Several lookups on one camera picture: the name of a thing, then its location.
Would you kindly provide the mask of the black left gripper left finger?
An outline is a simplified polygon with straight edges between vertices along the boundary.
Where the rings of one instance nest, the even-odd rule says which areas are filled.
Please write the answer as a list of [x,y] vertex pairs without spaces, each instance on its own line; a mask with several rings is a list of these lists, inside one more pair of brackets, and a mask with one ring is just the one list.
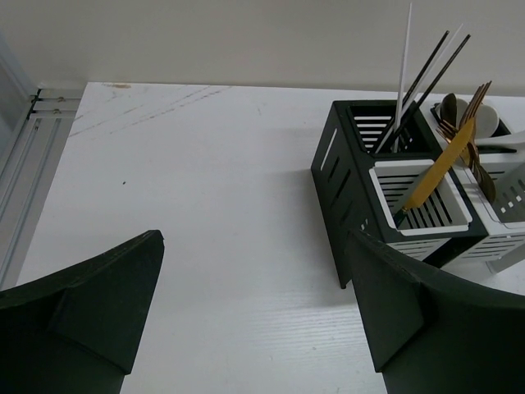
[[131,374],[164,256],[148,230],[1,293],[3,393],[118,393]]

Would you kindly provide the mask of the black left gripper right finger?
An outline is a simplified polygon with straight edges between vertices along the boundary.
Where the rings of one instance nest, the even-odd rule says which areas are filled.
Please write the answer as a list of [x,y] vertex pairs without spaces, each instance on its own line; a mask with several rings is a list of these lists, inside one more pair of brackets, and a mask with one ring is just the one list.
[[389,393],[522,393],[524,298],[420,262],[363,231],[347,250]]

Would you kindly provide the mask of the gold knife green handle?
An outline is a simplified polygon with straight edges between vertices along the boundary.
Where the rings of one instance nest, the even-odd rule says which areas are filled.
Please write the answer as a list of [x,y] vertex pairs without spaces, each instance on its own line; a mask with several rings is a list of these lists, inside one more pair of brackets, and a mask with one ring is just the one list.
[[404,220],[409,210],[420,208],[426,202],[456,159],[467,148],[474,129],[475,119],[471,118],[450,141],[438,159],[410,185],[399,203],[394,207],[393,219],[396,225]]

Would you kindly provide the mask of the gold fork green handle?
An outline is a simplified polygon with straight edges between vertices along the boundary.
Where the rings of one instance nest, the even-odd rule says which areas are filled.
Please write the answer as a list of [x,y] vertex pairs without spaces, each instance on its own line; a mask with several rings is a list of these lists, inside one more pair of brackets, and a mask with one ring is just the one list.
[[[450,143],[459,131],[447,121],[440,121],[437,132]],[[481,165],[476,146],[472,142],[468,142],[466,149],[461,153],[461,157],[470,168],[486,200],[493,204],[496,197],[495,183]]]

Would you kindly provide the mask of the small white ceramic spoon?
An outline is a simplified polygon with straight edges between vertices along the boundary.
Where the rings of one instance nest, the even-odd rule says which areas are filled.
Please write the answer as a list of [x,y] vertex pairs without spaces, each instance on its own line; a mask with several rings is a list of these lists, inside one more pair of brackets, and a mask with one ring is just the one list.
[[476,118],[476,139],[491,137],[500,122],[498,112],[491,106],[482,104],[477,110]]

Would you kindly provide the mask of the large white ceramic spoon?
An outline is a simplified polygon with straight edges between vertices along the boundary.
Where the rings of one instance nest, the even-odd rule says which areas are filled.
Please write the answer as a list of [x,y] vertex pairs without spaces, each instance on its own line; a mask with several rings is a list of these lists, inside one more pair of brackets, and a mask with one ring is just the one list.
[[468,102],[463,100],[462,98],[457,98],[455,100],[455,105],[452,108],[452,114],[454,115],[456,127],[459,127],[459,123],[463,118],[463,115],[467,109],[467,106],[468,106]]

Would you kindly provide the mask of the copper knife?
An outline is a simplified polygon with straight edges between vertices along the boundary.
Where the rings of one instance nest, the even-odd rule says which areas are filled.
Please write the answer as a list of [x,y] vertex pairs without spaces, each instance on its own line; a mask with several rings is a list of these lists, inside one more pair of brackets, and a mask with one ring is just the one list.
[[463,113],[462,118],[461,118],[461,120],[459,122],[459,128],[460,129],[462,129],[463,126],[466,123],[468,123],[471,119],[472,119],[472,122],[473,122],[473,129],[472,129],[472,134],[471,134],[470,141],[468,142],[467,148],[461,154],[462,160],[465,162],[465,164],[468,167],[471,167],[471,165],[474,162],[474,158],[476,157],[476,153],[471,153],[469,149],[470,148],[474,148],[475,149],[475,147],[474,147],[474,138],[475,138],[475,134],[476,134],[476,121],[475,121],[475,119],[476,119],[477,111],[478,111],[479,107],[481,106],[482,100],[485,98],[487,91],[491,87],[491,84],[492,84],[492,81],[489,80],[488,82],[486,82],[483,85],[480,85],[477,88],[475,94],[473,95],[470,103],[468,104],[468,106],[467,106],[465,112]]

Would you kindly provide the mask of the white chopstick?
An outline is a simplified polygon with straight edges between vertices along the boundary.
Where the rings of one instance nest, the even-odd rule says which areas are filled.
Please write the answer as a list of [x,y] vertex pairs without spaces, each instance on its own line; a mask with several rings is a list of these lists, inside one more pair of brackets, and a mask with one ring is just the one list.
[[398,98],[397,98],[397,104],[396,104],[396,110],[395,110],[395,123],[392,129],[393,132],[395,132],[400,126],[402,110],[403,110],[405,76],[406,76],[406,67],[408,64],[409,37],[410,37],[410,29],[411,29],[411,21],[412,21],[412,8],[413,8],[413,4],[410,3],[408,15],[407,15],[407,25],[405,29],[404,48],[403,48],[400,74],[399,74]]
[[419,94],[419,92],[422,89],[423,83],[429,78],[429,76],[432,74],[432,72],[436,69],[437,64],[443,58],[445,52],[449,49],[450,45],[454,42],[454,39],[459,34],[459,32],[462,30],[462,28],[463,28],[463,24],[461,24],[458,27],[458,29],[451,36],[450,36],[450,34],[448,35],[447,40],[441,46],[440,53],[435,57],[435,63],[429,68],[429,72],[428,72],[427,76],[422,81],[420,87],[416,90],[416,94],[413,96],[413,99],[411,100],[411,102],[414,101],[416,96]]

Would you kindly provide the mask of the black slotted utensil container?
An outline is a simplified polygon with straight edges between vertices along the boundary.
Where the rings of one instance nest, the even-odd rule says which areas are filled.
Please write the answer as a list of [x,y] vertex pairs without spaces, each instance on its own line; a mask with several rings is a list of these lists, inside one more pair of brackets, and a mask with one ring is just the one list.
[[311,172],[342,287],[352,279],[345,248],[354,229],[437,268],[488,235],[453,172],[422,207],[395,224],[397,202],[442,149],[416,111],[401,132],[398,151],[374,153],[394,110],[391,100],[333,102],[313,158]]

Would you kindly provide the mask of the white slotted utensil container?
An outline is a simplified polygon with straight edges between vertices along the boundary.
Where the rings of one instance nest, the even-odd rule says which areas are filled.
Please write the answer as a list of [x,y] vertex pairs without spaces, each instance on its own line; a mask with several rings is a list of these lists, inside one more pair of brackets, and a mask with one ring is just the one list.
[[[513,134],[500,119],[491,137]],[[481,165],[495,183],[496,197],[490,204],[462,158],[453,171],[458,177],[487,236],[446,264],[448,268],[487,264],[493,273],[524,259],[524,149],[477,146]]]

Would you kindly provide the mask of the aluminium rail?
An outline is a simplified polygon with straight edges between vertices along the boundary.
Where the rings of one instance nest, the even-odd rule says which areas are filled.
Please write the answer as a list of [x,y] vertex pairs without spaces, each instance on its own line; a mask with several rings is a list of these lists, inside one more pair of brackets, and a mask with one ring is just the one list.
[[83,93],[36,85],[1,42],[2,289],[21,274]]

